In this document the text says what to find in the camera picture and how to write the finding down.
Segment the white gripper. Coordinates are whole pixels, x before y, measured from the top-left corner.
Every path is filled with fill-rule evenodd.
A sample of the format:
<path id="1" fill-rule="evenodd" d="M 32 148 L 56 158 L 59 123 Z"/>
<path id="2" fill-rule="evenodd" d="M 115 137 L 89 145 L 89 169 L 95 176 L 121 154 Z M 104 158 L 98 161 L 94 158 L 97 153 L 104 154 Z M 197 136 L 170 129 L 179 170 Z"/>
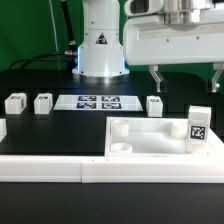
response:
<path id="1" fill-rule="evenodd" d="M 224 72 L 224 15 L 182 25 L 165 25 L 162 16 L 130 19 L 123 30 L 123 49 L 129 65 L 150 65 L 149 73 L 158 92 L 165 91 L 158 65 L 214 63 L 208 90 L 216 93 Z"/>

